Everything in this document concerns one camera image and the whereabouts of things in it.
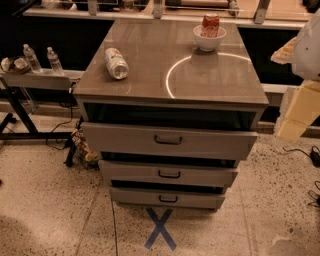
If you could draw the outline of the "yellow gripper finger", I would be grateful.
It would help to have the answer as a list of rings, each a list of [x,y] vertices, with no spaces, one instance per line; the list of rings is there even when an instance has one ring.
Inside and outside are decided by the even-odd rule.
[[[290,39],[285,45],[283,45],[281,48],[279,48],[272,54],[271,60],[278,64],[291,63],[295,42],[295,37]]]
[[[275,135],[284,141],[296,141],[319,116],[320,82],[306,80],[284,93]]]

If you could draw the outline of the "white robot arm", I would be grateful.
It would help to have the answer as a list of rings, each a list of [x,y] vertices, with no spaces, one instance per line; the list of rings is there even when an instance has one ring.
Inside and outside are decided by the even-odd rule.
[[[320,10],[271,60],[290,63],[292,72],[304,80],[283,100],[275,128],[277,137],[293,142],[320,116]]]

